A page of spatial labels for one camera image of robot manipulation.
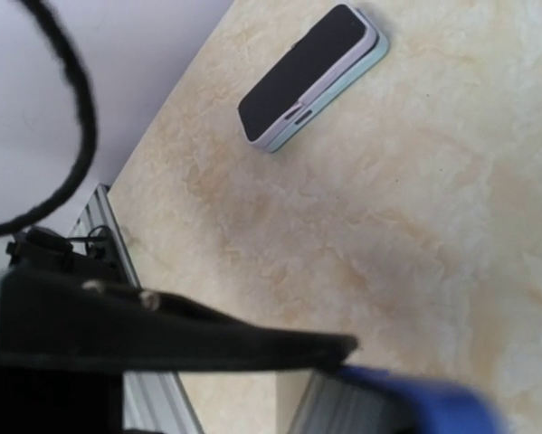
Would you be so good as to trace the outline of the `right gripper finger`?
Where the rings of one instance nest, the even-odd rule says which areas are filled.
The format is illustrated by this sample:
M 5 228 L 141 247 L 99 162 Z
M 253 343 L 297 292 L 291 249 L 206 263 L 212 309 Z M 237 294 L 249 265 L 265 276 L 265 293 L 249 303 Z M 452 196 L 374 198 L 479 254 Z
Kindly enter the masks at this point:
M 92 373 L 339 367 L 352 335 L 251 325 L 190 299 L 31 269 L 0 271 L 0 366 Z

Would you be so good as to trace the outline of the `blue phone black screen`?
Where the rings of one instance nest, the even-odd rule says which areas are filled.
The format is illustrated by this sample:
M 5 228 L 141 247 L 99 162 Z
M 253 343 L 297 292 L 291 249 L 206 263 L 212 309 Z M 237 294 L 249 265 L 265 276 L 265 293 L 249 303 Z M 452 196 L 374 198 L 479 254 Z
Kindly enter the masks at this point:
M 454 382 L 344 366 L 315 372 L 290 433 L 506 433 L 479 393 Z

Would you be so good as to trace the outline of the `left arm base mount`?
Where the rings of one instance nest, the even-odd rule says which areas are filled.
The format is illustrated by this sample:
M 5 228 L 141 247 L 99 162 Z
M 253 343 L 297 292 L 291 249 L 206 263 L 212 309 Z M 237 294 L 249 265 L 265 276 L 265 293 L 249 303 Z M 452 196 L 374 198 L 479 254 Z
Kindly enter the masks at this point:
M 117 247 L 109 227 L 94 228 L 88 235 L 64 238 L 50 229 L 33 226 L 19 231 L 7 243 L 9 265 L 59 272 L 80 278 L 121 282 Z

